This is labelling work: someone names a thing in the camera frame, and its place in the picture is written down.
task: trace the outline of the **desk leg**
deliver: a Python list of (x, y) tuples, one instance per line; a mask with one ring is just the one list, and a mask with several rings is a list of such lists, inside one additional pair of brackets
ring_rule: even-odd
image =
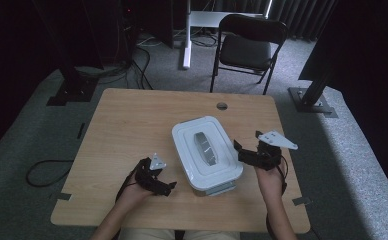
[(185, 52), (184, 52), (184, 68), (190, 68), (191, 62), (191, 23), (190, 23), (190, 15), (191, 15), (191, 1), (187, 0), (187, 27), (186, 27), (186, 39), (185, 39)]

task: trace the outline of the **human hand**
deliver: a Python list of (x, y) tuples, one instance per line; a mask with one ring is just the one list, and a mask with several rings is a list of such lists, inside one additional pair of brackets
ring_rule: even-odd
[(148, 196), (153, 195), (151, 191), (145, 190), (135, 181), (134, 172), (120, 197), (116, 200), (116, 205), (125, 205), (126, 208), (135, 208), (144, 201)]

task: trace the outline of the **white tag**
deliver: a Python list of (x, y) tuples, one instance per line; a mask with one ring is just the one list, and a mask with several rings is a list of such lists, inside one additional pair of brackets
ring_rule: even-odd
[(298, 149), (297, 144), (292, 143), (275, 130), (259, 135), (258, 138), (259, 140), (275, 147), (285, 147), (293, 150)]
[(157, 153), (154, 153), (153, 159), (151, 160), (150, 170), (163, 169), (166, 167), (166, 163), (157, 156)]

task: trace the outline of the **wooden table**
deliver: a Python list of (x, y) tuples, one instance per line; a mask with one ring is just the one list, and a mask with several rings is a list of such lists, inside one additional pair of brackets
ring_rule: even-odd
[[(226, 110), (217, 108), (221, 102)], [(189, 185), (172, 128), (203, 116), (216, 117), (245, 149), (256, 150), (256, 130), (283, 134), (270, 96), (107, 89), (62, 190), (71, 198), (57, 200), (51, 221), (98, 226), (129, 172), (140, 159), (157, 153), (167, 163), (159, 179), (178, 184), (169, 197), (149, 197), (128, 215), (124, 227), (265, 232), (266, 207), (253, 167), (244, 166), (234, 190), (214, 197), (199, 197)], [(305, 233), (310, 229), (306, 209), (292, 202), (301, 197), (297, 177), (288, 150), (282, 153), (289, 164), (283, 201), (294, 231)]]

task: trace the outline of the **black curtain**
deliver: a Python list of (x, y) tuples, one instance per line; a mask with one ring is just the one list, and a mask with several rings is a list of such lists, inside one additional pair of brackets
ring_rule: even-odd
[(388, 1), (340, 0), (299, 79), (341, 91), (388, 177)]

